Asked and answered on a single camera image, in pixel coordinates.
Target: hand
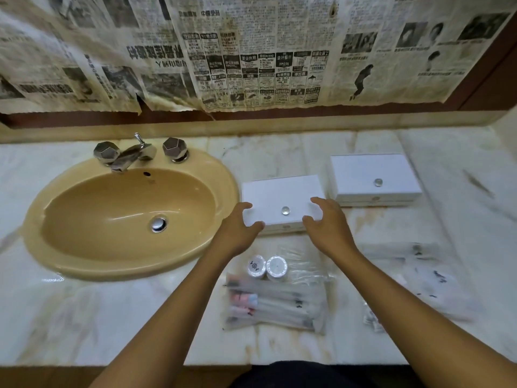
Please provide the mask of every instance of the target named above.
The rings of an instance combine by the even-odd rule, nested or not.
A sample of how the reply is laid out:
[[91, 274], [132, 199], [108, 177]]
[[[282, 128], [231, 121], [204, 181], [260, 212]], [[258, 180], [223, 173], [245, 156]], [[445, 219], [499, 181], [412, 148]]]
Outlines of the hand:
[[264, 229], [264, 222], [255, 222], [247, 227], [242, 212], [253, 207], [251, 203], [237, 203], [231, 214], [223, 219], [221, 226], [212, 239], [208, 250], [230, 261], [247, 250], [257, 235]]
[[314, 220], [307, 215], [302, 219], [314, 246], [333, 260], [343, 253], [357, 251], [339, 204], [332, 199], [311, 198], [311, 201], [323, 211], [321, 220]]

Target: right hand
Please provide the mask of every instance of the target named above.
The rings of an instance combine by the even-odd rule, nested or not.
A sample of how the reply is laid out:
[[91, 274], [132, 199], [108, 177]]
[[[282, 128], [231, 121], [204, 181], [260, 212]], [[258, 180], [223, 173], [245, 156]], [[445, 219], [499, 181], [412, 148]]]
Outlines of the right hand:
[[305, 215], [303, 224], [312, 243], [331, 259], [347, 252], [357, 251], [346, 216], [339, 204], [332, 199], [311, 198], [323, 211], [321, 220]]

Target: sink drain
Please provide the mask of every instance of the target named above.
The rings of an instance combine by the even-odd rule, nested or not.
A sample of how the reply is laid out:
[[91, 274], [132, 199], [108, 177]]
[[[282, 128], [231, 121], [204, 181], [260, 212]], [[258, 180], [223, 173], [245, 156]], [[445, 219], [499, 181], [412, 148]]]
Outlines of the sink drain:
[[153, 233], [161, 233], [167, 228], [167, 219], [158, 217], [151, 221], [151, 230]]

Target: newspaper on wall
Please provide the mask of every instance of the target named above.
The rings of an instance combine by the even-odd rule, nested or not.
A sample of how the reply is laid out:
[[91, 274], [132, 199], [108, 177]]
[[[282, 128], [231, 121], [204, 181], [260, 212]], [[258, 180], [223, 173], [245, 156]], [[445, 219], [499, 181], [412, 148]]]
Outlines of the newspaper on wall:
[[0, 0], [0, 112], [444, 102], [517, 0]]

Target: sink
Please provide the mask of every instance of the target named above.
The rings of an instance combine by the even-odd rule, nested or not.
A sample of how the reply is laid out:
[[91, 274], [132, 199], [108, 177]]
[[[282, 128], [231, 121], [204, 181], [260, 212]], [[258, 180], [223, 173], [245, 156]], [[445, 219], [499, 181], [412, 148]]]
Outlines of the sink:
[[142, 277], [198, 256], [238, 202], [230, 171], [190, 149], [181, 164], [163, 153], [123, 174], [92, 158], [51, 181], [22, 227], [34, 258], [66, 276]]

